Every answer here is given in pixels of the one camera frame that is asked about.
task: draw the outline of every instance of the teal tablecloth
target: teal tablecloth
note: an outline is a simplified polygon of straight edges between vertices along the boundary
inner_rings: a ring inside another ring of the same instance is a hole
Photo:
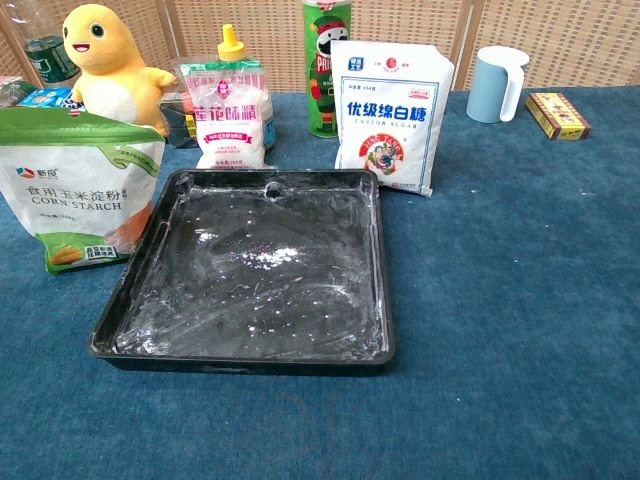
[[[640,88],[564,89],[548,140],[450,97],[431,199],[382,194],[397,356],[373,378],[122,372],[88,336],[122,265],[52,276],[0,202],[0,477],[640,478]],[[330,168],[302,95],[282,168]],[[160,185],[195,165],[168,148]]]

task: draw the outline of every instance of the toy eye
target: toy eye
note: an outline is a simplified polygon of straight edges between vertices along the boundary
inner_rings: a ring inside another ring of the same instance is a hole
[[[100,38],[104,35],[104,28],[102,28],[102,25],[94,23],[93,25],[91,25],[91,33],[94,37]]]

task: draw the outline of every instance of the caster sugar bag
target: caster sugar bag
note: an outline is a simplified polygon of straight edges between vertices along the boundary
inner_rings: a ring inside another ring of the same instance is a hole
[[[331,42],[340,149],[336,168],[431,195],[431,169],[453,78],[432,45]]]

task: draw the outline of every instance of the yellow box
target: yellow box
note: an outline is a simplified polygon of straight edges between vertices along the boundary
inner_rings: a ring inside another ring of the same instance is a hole
[[[562,93],[530,93],[525,105],[552,140],[582,140],[591,132],[591,125]]]

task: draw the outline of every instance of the corn starch bag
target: corn starch bag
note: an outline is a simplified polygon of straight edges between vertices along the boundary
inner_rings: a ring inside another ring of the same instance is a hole
[[[66,109],[0,110],[0,190],[52,273],[128,257],[151,213],[164,139]]]

